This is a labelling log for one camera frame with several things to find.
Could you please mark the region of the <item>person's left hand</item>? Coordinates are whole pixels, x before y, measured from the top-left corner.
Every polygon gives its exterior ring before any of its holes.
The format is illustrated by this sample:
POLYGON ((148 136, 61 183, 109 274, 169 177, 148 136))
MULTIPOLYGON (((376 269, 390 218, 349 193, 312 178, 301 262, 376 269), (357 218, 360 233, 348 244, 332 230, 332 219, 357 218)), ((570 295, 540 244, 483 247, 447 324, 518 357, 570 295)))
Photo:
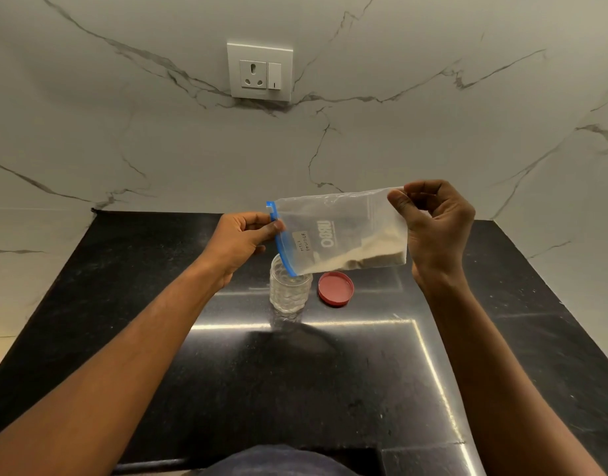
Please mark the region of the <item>person's left hand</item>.
POLYGON ((265 251, 262 246, 250 246, 243 240, 243 231, 254 222, 273 221, 261 212, 231 213, 222 215, 205 249, 197 259, 214 277, 217 289, 231 281, 233 274, 252 256, 265 251))

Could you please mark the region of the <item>person's right hand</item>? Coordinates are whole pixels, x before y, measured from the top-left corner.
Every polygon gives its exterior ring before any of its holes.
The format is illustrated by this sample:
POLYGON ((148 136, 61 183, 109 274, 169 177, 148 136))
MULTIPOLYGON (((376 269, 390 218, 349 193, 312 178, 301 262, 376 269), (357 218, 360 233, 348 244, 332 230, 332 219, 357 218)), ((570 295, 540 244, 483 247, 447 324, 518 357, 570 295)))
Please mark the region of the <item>person's right hand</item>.
POLYGON ((468 291, 463 255, 475 218, 474 207, 445 180, 407 183, 403 191, 421 192, 423 234, 410 237, 412 274, 426 296, 446 290, 468 291))

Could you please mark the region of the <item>clear blue-zip plastic bag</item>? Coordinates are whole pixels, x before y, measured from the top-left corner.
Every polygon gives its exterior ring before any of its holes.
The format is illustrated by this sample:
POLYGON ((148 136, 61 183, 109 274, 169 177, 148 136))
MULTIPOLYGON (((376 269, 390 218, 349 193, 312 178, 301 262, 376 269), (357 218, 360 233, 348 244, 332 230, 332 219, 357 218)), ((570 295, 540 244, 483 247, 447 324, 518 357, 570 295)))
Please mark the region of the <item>clear blue-zip plastic bag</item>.
POLYGON ((329 259, 359 247, 385 228, 407 229, 388 202, 391 188, 270 200, 273 220, 285 230, 276 236, 278 253, 291 276, 324 273, 329 259))

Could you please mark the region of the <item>person's left forearm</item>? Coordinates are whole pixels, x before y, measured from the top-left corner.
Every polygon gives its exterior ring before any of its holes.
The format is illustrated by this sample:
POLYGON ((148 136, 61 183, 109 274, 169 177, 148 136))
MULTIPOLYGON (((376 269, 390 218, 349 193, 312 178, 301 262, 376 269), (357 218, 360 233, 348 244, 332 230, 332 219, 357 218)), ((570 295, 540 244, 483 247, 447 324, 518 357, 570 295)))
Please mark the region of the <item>person's left forearm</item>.
POLYGON ((232 270, 201 256, 0 432, 0 476, 109 476, 206 303, 232 270))

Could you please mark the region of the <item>person's right forearm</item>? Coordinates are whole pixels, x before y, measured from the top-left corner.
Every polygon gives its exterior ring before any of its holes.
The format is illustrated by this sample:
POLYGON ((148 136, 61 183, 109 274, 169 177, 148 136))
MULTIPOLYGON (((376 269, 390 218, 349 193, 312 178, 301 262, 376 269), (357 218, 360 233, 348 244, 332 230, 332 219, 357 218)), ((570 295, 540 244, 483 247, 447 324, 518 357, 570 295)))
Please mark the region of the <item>person's right forearm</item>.
POLYGON ((533 385, 466 279, 417 282, 488 476, 606 476, 533 385))

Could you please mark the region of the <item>beige powder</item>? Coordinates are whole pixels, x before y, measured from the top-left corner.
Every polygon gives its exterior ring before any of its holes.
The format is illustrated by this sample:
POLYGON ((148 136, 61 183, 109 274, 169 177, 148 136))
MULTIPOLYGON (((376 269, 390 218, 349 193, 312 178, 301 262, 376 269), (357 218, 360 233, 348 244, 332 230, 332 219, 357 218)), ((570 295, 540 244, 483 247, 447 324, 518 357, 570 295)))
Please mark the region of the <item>beige powder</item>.
POLYGON ((320 271, 347 271, 404 265, 407 262, 407 240, 406 229, 385 228, 362 239, 359 247, 329 259, 320 265, 320 271))

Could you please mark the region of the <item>clear ribbed plastic jar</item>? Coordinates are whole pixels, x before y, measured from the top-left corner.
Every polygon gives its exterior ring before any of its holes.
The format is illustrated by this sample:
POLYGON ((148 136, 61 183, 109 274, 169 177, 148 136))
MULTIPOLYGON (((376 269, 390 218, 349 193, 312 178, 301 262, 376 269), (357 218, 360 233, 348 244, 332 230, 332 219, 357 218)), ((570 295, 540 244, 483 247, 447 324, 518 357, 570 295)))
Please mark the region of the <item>clear ribbed plastic jar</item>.
POLYGON ((314 276, 309 274, 291 276, 280 255, 275 255, 270 267, 269 299, 274 310, 291 316, 304 308, 314 276))

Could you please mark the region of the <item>red round jar lid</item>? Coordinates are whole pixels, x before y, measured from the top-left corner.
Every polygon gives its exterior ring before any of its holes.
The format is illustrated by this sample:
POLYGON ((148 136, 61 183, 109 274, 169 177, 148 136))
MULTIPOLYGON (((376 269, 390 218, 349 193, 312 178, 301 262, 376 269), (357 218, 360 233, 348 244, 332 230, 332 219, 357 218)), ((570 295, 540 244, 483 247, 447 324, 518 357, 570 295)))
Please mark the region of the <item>red round jar lid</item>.
POLYGON ((335 308, 346 306, 354 295, 354 291, 352 280, 339 271, 322 274, 317 285, 320 300, 335 308))

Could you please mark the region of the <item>white wall socket with switch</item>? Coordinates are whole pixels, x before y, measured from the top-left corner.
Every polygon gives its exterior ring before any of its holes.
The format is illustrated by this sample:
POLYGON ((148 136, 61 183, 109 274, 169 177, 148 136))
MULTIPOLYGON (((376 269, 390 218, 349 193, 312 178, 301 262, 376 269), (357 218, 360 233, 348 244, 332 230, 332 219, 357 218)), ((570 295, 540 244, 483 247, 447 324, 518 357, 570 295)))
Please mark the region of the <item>white wall socket with switch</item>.
POLYGON ((293 54, 290 48, 228 42, 230 95, 239 99, 289 103, 293 54))

